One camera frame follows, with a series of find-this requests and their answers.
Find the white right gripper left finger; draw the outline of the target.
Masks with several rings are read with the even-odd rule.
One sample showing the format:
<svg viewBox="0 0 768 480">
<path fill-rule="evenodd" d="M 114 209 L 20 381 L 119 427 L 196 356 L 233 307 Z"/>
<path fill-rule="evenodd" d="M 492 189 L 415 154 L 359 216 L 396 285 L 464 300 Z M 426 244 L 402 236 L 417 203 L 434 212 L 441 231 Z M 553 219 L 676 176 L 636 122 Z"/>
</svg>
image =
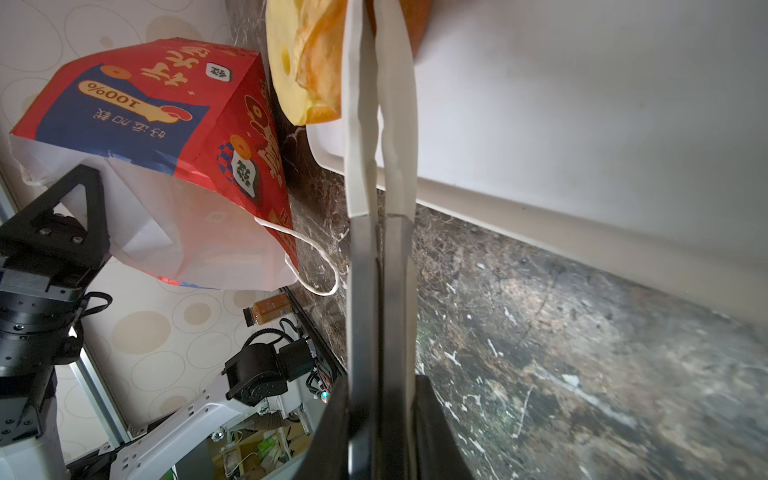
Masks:
<svg viewBox="0 0 768 480">
<path fill-rule="evenodd" d="M 375 479 L 379 387 L 379 265 L 377 246 L 377 60 L 364 1 L 349 1 L 342 54 L 344 176 L 350 226 L 346 341 L 348 473 Z"/>
</svg>

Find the brown round fake bun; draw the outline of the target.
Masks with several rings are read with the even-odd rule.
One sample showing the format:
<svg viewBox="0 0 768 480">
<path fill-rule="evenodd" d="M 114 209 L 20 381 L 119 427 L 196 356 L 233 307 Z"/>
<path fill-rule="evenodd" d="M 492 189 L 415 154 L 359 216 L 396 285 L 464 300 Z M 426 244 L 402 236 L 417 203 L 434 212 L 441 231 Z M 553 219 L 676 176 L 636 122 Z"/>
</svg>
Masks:
<svg viewBox="0 0 768 480">
<path fill-rule="evenodd" d="M 290 66 L 286 115 L 295 125 L 325 123 L 341 116 L 345 1 L 281 1 Z"/>
</svg>

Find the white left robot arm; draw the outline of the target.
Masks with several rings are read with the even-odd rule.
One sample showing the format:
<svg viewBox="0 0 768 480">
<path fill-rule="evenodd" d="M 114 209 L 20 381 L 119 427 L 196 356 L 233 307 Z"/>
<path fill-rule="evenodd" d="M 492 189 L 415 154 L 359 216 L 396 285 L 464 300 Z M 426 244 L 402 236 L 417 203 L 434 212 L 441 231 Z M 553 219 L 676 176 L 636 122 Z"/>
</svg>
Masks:
<svg viewBox="0 0 768 480">
<path fill-rule="evenodd" d="M 188 406 L 144 435 L 68 465 L 57 426 L 56 369 L 87 360 L 83 321 L 110 306 L 90 290 L 109 259 L 104 187 L 80 165 L 1 227 L 1 475 L 5 479 L 158 479 L 210 434 L 253 414 L 305 374 L 338 362 L 308 319 L 297 335 L 250 338 Z"/>
</svg>

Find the yellow ring fake bread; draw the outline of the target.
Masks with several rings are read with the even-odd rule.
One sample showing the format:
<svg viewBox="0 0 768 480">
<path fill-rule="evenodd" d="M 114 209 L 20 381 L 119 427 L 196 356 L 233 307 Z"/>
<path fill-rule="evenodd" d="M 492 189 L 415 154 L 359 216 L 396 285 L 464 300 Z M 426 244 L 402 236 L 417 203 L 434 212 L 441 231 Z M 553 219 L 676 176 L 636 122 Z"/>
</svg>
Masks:
<svg viewBox="0 0 768 480">
<path fill-rule="evenodd" d="M 272 84 L 286 118 L 296 126 L 307 123 L 312 106 L 309 93 L 299 85 L 299 54 L 295 41 L 299 32 L 300 1 L 269 0 L 266 5 L 267 50 Z"/>
</svg>

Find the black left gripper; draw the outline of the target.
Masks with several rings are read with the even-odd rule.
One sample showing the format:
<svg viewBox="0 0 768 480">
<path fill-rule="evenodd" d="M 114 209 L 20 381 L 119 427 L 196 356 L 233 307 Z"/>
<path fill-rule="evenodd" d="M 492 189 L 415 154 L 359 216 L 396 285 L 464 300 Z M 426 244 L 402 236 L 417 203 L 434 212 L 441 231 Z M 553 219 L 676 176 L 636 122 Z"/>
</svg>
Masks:
<svg viewBox="0 0 768 480">
<path fill-rule="evenodd" d="M 1 226 L 1 441 L 41 436 L 55 368 L 76 361 L 110 257 L 98 170 L 79 165 Z"/>
</svg>

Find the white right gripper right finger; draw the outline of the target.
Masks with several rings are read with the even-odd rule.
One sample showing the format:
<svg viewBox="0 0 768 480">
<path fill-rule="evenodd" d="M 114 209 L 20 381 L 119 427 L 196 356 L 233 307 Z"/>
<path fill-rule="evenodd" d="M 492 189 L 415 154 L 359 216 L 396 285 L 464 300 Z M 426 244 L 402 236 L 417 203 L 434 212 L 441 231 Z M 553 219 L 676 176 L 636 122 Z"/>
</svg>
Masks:
<svg viewBox="0 0 768 480">
<path fill-rule="evenodd" d="M 415 296 L 412 244 L 418 173 L 418 102 L 405 16 L 397 1 L 373 4 L 377 33 L 377 91 L 385 172 L 382 301 L 381 475 L 417 476 Z"/>
</svg>

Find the red paper gift bag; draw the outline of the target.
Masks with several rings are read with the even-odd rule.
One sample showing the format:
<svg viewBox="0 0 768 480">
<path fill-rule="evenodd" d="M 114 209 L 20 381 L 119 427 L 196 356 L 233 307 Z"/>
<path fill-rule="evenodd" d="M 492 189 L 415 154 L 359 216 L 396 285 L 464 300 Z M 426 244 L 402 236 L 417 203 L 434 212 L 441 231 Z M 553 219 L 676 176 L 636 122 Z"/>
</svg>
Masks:
<svg viewBox="0 0 768 480">
<path fill-rule="evenodd" d="M 96 169 L 110 250 L 173 285 L 274 291 L 302 282 L 261 55 L 184 38 L 62 66 L 10 133 L 52 185 Z"/>
</svg>

